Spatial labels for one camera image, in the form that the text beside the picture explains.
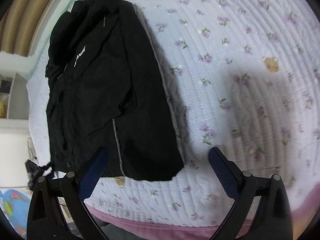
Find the white shelf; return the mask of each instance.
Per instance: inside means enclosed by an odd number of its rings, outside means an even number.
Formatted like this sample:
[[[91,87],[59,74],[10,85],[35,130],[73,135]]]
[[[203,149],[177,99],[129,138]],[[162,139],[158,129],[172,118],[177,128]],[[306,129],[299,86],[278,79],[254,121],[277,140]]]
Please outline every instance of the white shelf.
[[[7,119],[28,120],[29,118],[29,99],[27,91],[27,80],[15,74],[8,101]]]

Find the white wall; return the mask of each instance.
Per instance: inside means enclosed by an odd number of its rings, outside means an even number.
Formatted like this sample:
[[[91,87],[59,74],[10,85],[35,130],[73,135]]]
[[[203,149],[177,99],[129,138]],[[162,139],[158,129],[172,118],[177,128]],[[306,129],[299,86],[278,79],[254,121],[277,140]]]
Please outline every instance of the white wall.
[[[28,184],[25,162],[29,158],[28,132],[10,134],[0,131],[0,187],[23,187]]]

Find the purple flower print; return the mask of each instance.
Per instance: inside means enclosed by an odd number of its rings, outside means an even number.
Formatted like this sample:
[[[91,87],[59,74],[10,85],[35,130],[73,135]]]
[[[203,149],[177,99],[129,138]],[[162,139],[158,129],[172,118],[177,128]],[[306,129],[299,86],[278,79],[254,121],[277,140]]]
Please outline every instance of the purple flower print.
[[[226,101],[227,101],[226,98],[219,99],[220,107],[221,107],[223,110],[230,111],[231,108],[232,108],[232,105],[231,105],[231,103],[226,102]]]
[[[186,43],[185,41],[183,41],[183,40],[176,41],[175,44],[176,44],[178,47],[182,47],[183,49],[188,48],[187,43]]]
[[[199,80],[198,83],[199,83],[200,85],[204,85],[205,87],[206,87],[208,84],[211,85],[211,82],[210,82],[208,79],[206,79],[206,78],[203,78],[203,79]]]
[[[209,127],[207,126],[207,124],[203,124],[202,127],[202,131],[205,131],[206,133],[203,135],[203,143],[208,144],[208,145],[212,145],[212,143],[210,142],[211,138],[214,138],[217,135],[217,132],[215,130],[209,130]]]
[[[179,22],[181,23],[181,24],[187,24],[188,22],[187,22],[187,20],[179,20]]]
[[[199,129],[201,131],[207,132],[207,131],[209,131],[209,126],[205,123],[205,124],[200,125]]]
[[[281,137],[282,137],[281,141],[282,141],[283,145],[286,146],[291,139],[291,133],[286,128],[281,128],[280,132],[281,132]]]
[[[167,11],[168,11],[168,13],[176,13],[176,12],[177,12],[176,9],[169,9],[169,10],[167,10]]]
[[[244,74],[242,77],[239,77],[238,75],[234,75],[234,80],[236,83],[240,85],[246,85],[249,86],[249,81],[251,77],[248,74]]]
[[[303,49],[299,46],[299,45],[296,45],[294,47],[294,50],[293,50],[295,53],[299,53],[300,55],[302,55],[304,53]]]
[[[265,8],[267,11],[270,8],[270,5],[268,4],[267,0],[258,0],[258,4],[260,7]]]
[[[214,200],[217,200],[217,199],[218,199],[218,196],[215,195],[215,194],[207,195],[207,200],[214,201]]]
[[[317,140],[320,139],[320,129],[315,129],[313,132],[313,135],[317,138]]]
[[[267,36],[269,41],[279,42],[278,36],[273,31],[267,33]]]
[[[115,205],[117,207],[123,207],[123,204],[121,204],[117,199],[115,200]]]
[[[290,111],[290,102],[287,99],[283,100],[282,105],[288,112]]]
[[[228,38],[224,38],[224,39],[222,40],[222,45],[228,46],[229,44],[230,44],[230,41],[228,40]]]
[[[258,162],[258,161],[261,161],[265,156],[265,153],[262,151],[261,148],[257,148],[254,152],[254,157],[253,159]]]
[[[293,79],[293,74],[289,72],[288,73],[288,81],[289,81],[289,83],[292,82],[292,79]]]
[[[198,59],[205,62],[205,63],[211,63],[212,62],[212,57],[207,53],[206,55],[199,55]]]
[[[305,103],[306,103],[306,108],[305,109],[309,109],[310,110],[312,105],[313,105],[313,98],[308,93],[304,93],[303,96],[305,98]]]
[[[130,216],[130,212],[129,211],[126,211],[126,212],[124,212],[124,217],[129,217]]]
[[[204,216],[199,216],[198,214],[193,214],[191,215],[191,220],[195,221],[195,220],[204,220]]]
[[[158,28],[158,33],[159,33],[159,32],[164,32],[164,28],[167,27],[167,25],[163,23],[158,23],[156,24],[156,27]]]
[[[233,60],[232,60],[232,59],[229,59],[229,58],[226,58],[224,61],[225,61],[227,64],[231,64],[231,63],[233,62]]]
[[[246,13],[246,10],[243,9],[243,8],[239,8],[238,12],[239,12],[240,14],[245,14],[245,13]]]
[[[263,118],[266,118],[266,117],[267,117],[266,112],[264,111],[263,106],[259,106],[259,107],[257,108],[257,114],[258,114],[258,117],[263,117]]]
[[[233,130],[232,130],[231,137],[232,137],[233,139],[237,139],[237,138],[241,137],[241,132],[238,131],[237,129],[233,129]]]
[[[151,196],[157,196],[158,195],[158,191],[157,190],[151,190]]]
[[[320,72],[317,69],[314,69],[313,72],[315,73],[315,78],[320,82]]]
[[[251,54],[251,47],[246,45],[243,47],[243,51],[246,53],[246,54]]]
[[[179,3],[183,3],[185,5],[188,5],[190,3],[190,1],[189,0],[183,0],[183,1],[180,0]]]
[[[228,3],[225,0],[219,0],[219,4],[221,7],[228,6]]]
[[[204,36],[206,38],[209,38],[209,32],[210,32],[210,30],[208,28],[204,28],[202,30],[198,30],[198,33],[201,33],[202,36]]]
[[[138,204],[139,200],[136,199],[135,197],[129,197],[130,200],[132,200],[134,203]]]
[[[246,28],[246,33],[252,33],[252,29],[251,29],[251,27],[249,27],[249,26],[247,26],[247,28]]]
[[[193,167],[195,170],[199,169],[200,167],[197,165],[195,160],[191,160],[190,161],[190,165],[191,167]]]
[[[230,21],[229,17],[218,17],[219,25],[226,26]]]
[[[181,66],[179,65],[177,67],[171,68],[171,73],[172,73],[172,75],[177,74],[178,76],[182,76],[183,70],[182,70]]]
[[[291,12],[288,17],[287,17],[287,21],[291,22],[293,25],[298,24],[297,20],[296,20],[296,14],[294,12]]]
[[[181,206],[178,203],[173,203],[171,204],[171,207],[174,211],[178,211]]]
[[[191,191],[191,187],[188,186],[188,187],[185,187],[182,192],[190,192],[190,191]]]

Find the yellow object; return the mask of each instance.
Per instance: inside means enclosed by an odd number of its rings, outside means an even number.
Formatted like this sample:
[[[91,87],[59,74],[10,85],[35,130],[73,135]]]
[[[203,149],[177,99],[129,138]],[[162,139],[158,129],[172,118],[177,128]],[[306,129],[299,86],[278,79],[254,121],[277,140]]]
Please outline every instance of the yellow object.
[[[0,101],[0,118],[6,117],[6,109],[3,101]]]

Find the quilted bedspread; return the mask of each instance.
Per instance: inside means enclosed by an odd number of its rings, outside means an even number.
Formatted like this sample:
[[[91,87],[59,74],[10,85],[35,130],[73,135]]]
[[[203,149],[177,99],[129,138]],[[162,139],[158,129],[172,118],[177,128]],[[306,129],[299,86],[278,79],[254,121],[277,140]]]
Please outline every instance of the quilted bedspread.
[[[101,178],[86,203],[139,222],[219,225],[232,201],[208,163],[218,145],[241,170],[281,175],[300,207],[320,183],[320,23],[307,2],[128,1],[154,46],[185,168],[168,182]],[[40,164],[50,157],[47,51],[28,82]]]

